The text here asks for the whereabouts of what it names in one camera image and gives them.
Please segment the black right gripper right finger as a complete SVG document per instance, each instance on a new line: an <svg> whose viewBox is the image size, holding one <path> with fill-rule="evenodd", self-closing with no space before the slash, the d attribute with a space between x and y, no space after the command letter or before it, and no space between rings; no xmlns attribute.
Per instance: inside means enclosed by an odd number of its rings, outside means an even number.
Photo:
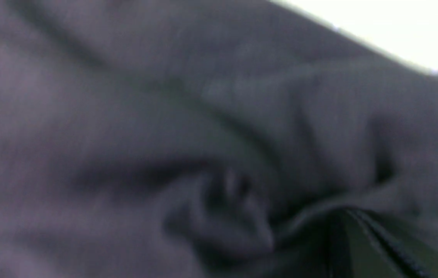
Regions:
<svg viewBox="0 0 438 278"><path fill-rule="evenodd" d="M438 252L406 232L399 222L362 210L353 216L369 227L406 278L438 278Z"/></svg>

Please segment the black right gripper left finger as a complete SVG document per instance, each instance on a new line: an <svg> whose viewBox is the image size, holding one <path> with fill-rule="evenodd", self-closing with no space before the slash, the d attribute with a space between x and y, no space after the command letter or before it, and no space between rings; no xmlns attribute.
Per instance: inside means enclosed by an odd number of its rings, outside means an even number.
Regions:
<svg viewBox="0 0 438 278"><path fill-rule="evenodd" d="M329 216L330 278L406 278L362 220L347 210Z"/></svg>

